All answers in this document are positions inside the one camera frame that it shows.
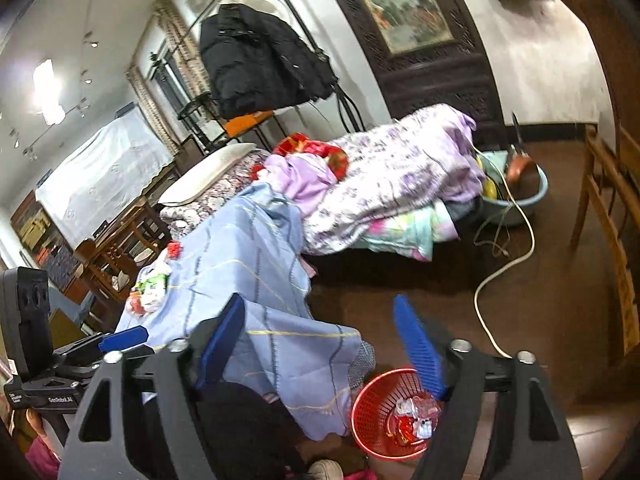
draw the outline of shoe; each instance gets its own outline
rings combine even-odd
[[[342,468],[335,460],[318,460],[309,468],[309,474],[314,480],[342,480]]]

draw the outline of black puffer jacket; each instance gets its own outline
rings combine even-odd
[[[225,119],[326,99],[337,80],[287,23],[242,4],[202,23],[200,55]]]

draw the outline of white pillow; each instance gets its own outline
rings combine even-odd
[[[158,202],[167,206],[178,206],[193,202],[238,160],[254,148],[255,144],[252,142],[240,142],[230,144],[211,153],[162,193]]]

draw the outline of tiled floor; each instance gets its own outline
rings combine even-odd
[[[631,405],[619,406],[613,413],[594,409],[574,415],[576,395],[597,381],[614,358],[609,341],[619,328],[612,260],[591,212],[577,252],[571,255],[567,250],[580,189],[581,145],[541,142],[531,145],[529,152],[550,181],[549,194],[532,222],[536,252],[485,289],[480,309],[505,351],[527,349],[546,367],[554,393],[569,410],[585,478],[596,479],[618,452],[639,411]],[[524,254],[529,243],[525,227],[511,230],[508,250],[512,256]],[[493,352],[461,270],[464,258],[457,242],[436,247],[431,264],[359,250],[317,258],[314,264],[320,274],[308,300],[316,319],[360,330],[374,346],[380,369],[408,364],[391,316],[392,299],[399,293],[454,336]],[[488,264],[496,267],[499,262]],[[485,401],[465,480],[478,478],[486,453],[493,403],[490,398]],[[364,460],[350,439],[335,435],[322,443],[305,442],[301,451],[306,459],[336,458],[345,473],[361,469]],[[414,467],[379,461],[372,466],[386,480],[409,479]]]

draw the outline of bolt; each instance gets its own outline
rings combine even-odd
[[[523,350],[521,352],[518,352],[518,361],[526,365],[532,365],[533,363],[536,362],[536,356],[533,355],[531,352],[527,352],[526,350]]]
[[[465,341],[464,339],[454,339],[451,342],[451,349],[456,352],[462,352],[466,354],[471,351],[471,343],[469,341]]]
[[[182,352],[188,346],[189,342],[186,339],[174,339],[169,343],[169,352]]]
[[[108,352],[104,355],[104,362],[109,363],[110,365],[116,364],[120,359],[122,359],[122,352],[117,350]]]

